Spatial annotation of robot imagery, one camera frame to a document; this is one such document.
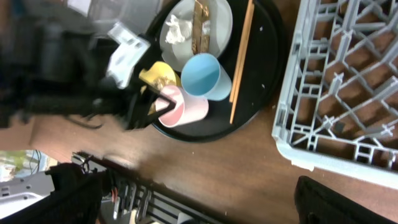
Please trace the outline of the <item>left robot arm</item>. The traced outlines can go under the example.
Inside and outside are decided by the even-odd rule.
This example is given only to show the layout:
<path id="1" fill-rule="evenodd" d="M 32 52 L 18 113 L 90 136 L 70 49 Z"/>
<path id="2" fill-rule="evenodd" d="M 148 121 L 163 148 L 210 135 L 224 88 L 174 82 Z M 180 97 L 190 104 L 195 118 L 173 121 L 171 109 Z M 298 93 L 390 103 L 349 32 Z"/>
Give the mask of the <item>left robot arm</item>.
<path id="1" fill-rule="evenodd" d="M 142 129 L 175 108 L 135 73 L 160 52 L 143 35 L 133 45 L 97 37 L 87 17 L 54 1 L 2 1 L 1 13 L 2 128 L 13 116 L 110 115 L 125 130 Z"/>

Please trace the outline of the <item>pink plastic cup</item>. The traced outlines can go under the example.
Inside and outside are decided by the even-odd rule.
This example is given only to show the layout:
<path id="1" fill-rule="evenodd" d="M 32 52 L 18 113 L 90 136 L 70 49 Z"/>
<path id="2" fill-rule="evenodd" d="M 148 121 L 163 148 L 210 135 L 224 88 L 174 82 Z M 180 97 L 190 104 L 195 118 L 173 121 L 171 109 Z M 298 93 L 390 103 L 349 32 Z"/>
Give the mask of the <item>pink plastic cup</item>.
<path id="1" fill-rule="evenodd" d="M 175 102 L 175 108 L 159 118 L 160 123 L 167 128 L 201 121 L 208 114 L 208 100 L 189 95 L 182 87 L 168 85 L 160 93 Z"/>

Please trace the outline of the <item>white napkin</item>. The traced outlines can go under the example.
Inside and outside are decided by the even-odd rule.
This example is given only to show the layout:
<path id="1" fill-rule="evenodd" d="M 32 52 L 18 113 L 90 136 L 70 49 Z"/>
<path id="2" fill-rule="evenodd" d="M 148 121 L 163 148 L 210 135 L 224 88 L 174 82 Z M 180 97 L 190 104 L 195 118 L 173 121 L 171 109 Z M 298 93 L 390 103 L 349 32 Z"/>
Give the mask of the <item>white napkin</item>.
<path id="1" fill-rule="evenodd" d="M 166 43 L 180 44 L 192 37 L 192 21 L 179 19 L 172 14 L 170 20 L 166 21 L 165 24 L 169 27 L 165 37 Z"/>

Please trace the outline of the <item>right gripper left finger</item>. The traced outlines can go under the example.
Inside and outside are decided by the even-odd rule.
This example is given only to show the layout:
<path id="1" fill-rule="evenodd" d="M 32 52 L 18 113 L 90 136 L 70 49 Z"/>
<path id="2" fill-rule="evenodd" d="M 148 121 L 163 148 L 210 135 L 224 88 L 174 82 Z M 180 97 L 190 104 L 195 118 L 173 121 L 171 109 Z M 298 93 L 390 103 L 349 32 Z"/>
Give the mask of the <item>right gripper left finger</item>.
<path id="1" fill-rule="evenodd" d="M 1 182 L 1 224 L 95 224 L 108 193 L 108 171 L 63 163 Z"/>

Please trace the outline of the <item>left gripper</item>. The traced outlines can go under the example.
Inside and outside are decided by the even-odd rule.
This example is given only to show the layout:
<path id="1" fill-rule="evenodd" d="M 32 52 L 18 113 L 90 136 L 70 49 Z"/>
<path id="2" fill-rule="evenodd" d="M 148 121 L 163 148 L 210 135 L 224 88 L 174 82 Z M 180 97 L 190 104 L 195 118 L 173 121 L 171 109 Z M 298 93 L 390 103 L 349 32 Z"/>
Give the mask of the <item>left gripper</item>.
<path id="1" fill-rule="evenodd" d="M 113 104 L 110 115 L 115 117 L 123 129 L 130 131 L 145 128 L 172 111 L 176 102 L 134 74 L 134 70 L 141 67 L 140 61 L 134 67 L 128 86 L 119 89 L 115 80 L 106 76 L 109 59 L 118 46 L 116 41 L 110 39 L 98 39 L 95 43 L 93 52 L 98 62 L 98 71 L 102 75 L 98 85 L 99 94 Z M 157 100 L 164 101 L 166 105 L 150 113 Z"/>

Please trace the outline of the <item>blue plastic cup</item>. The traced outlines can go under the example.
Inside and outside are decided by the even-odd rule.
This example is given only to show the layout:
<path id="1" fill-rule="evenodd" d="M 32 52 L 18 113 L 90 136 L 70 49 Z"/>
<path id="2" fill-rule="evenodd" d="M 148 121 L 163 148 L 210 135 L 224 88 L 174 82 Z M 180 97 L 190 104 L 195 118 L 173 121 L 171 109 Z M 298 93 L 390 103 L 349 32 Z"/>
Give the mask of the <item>blue plastic cup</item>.
<path id="1" fill-rule="evenodd" d="M 223 101 L 232 90 L 232 81 L 219 60 L 209 53 L 193 56 L 181 71 L 183 89 L 192 96 Z"/>

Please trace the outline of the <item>brown snack wrapper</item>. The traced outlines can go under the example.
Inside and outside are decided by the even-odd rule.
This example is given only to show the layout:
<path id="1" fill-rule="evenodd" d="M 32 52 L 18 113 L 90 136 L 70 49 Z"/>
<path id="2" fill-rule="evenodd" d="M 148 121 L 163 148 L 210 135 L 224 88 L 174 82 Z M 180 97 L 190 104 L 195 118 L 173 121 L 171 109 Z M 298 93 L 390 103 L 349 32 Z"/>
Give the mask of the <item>brown snack wrapper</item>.
<path id="1" fill-rule="evenodd" d="M 192 27 L 192 52 L 194 55 L 209 52 L 210 26 L 209 0 L 195 0 Z"/>

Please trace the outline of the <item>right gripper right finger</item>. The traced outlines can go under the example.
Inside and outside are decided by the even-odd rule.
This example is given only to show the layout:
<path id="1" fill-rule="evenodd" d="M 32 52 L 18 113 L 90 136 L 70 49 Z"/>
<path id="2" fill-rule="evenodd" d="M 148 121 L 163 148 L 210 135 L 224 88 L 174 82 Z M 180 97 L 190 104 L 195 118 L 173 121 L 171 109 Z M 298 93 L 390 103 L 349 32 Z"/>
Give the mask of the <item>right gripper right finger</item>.
<path id="1" fill-rule="evenodd" d="M 395 224 L 304 175 L 298 178 L 294 201 L 300 224 Z"/>

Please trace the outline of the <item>yellow bowl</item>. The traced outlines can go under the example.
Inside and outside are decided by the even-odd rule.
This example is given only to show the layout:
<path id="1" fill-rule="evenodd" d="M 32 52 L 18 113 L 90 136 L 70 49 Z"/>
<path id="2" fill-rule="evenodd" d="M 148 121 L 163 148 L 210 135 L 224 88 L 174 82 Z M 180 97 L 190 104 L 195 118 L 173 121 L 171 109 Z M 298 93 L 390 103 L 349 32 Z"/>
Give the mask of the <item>yellow bowl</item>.
<path id="1" fill-rule="evenodd" d="M 167 85 L 181 86 L 180 77 L 165 62 L 156 62 L 149 70 L 142 69 L 139 78 L 156 90 L 161 91 Z"/>

